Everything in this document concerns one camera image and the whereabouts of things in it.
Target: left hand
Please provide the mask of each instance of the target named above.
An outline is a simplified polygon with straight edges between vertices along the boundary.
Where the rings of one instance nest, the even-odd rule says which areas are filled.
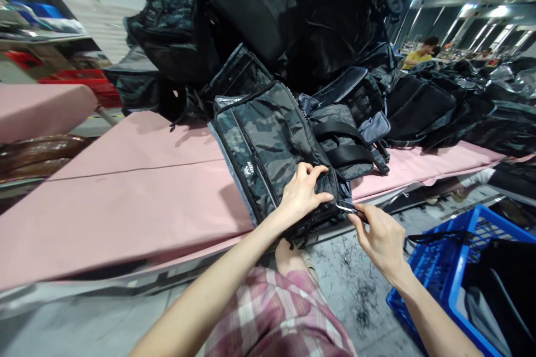
[[[292,180],[285,186],[283,199],[276,212],[281,214],[288,227],[316,209],[323,202],[329,202],[333,195],[328,192],[321,194],[314,193],[314,186],[322,173],[326,173],[328,168],[316,166],[309,163],[299,163],[298,169]]]

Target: hand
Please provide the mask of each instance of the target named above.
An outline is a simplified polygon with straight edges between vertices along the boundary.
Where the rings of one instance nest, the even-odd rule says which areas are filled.
[[[406,230],[390,215],[373,205],[354,206],[363,211],[370,227],[367,233],[361,218],[354,214],[348,215],[356,227],[359,245],[389,283],[395,287],[399,286],[411,272],[411,268],[404,260]]]
[[[314,193],[314,186],[322,173],[326,173],[325,166],[313,167],[309,163],[299,163],[292,180],[285,186],[283,199],[277,212],[286,221],[288,227],[316,209],[323,202],[329,202],[333,195],[323,192]]]

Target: right hand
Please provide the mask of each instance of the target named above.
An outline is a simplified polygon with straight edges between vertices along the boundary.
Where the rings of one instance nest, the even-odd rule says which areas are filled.
[[[357,215],[348,215],[356,228],[359,245],[389,283],[397,287],[411,272],[404,260],[406,230],[390,215],[373,205],[354,206],[363,211],[370,226],[367,233],[365,224]]]

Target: red crate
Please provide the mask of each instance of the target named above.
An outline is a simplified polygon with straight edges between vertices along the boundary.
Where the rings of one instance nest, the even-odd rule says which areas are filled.
[[[48,78],[41,84],[78,84],[88,86],[105,108],[121,107],[121,98],[115,87],[106,79],[102,70],[65,70]]]

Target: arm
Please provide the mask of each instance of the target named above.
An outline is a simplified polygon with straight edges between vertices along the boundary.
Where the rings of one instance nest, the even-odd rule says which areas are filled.
[[[362,220],[349,215],[356,227],[359,244],[402,295],[428,354],[431,357],[480,357],[479,350],[420,284],[404,260],[404,228],[375,206],[356,205],[356,208],[365,213],[370,223],[367,233]]]
[[[160,317],[130,357],[194,356],[212,332],[231,297],[264,251],[280,234],[333,195],[315,194],[325,166],[300,163],[279,207],[243,241],[217,260]]]

